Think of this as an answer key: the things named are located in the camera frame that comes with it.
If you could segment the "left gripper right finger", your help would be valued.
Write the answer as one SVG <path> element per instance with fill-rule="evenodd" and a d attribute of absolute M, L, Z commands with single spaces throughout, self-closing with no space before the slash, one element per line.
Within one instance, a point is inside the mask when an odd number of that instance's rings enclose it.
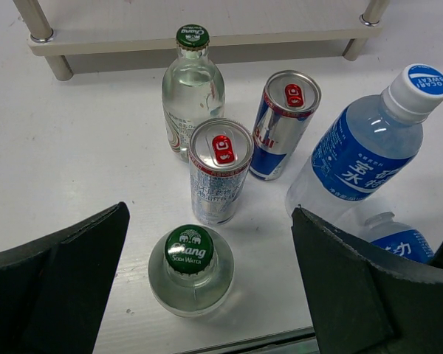
<path fill-rule="evenodd" d="M 322 353 L 443 353 L 443 269 L 298 207 L 292 236 Z"/>

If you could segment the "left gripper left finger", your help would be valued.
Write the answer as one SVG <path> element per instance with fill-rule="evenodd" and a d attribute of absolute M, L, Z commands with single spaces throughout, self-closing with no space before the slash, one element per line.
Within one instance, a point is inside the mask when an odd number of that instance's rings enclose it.
<path fill-rule="evenodd" d="M 120 202 L 0 252 L 0 353 L 92 353 L 129 220 Z"/>

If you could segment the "Pocari Sweat bottle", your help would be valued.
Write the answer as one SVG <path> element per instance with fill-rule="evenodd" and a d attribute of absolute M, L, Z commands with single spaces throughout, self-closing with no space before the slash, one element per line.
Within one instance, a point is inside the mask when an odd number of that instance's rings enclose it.
<path fill-rule="evenodd" d="M 443 73 L 413 63 L 380 94 L 347 105 L 320 138 L 286 194 L 334 223 L 375 193 L 417 155 L 423 122 L 443 101 Z"/>
<path fill-rule="evenodd" d="M 392 254 L 418 263 L 429 263 L 434 252 L 424 235 L 394 218 L 395 214 L 388 207 L 363 207 L 341 217 L 335 225 Z"/>

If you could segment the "glass soda water bottle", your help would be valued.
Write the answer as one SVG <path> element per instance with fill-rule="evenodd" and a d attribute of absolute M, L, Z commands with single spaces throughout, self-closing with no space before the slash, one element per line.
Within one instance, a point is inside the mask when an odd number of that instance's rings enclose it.
<path fill-rule="evenodd" d="M 148 281 L 158 303 L 180 317 L 203 316 L 227 298 L 235 263 L 226 240 L 196 224 L 161 237 L 148 260 Z"/>
<path fill-rule="evenodd" d="M 208 57 L 210 35 L 199 24 L 176 33 L 178 58 L 162 79 L 162 108 L 171 150 L 188 161 L 190 136 L 203 122 L 224 116 L 225 85 L 219 68 Z"/>

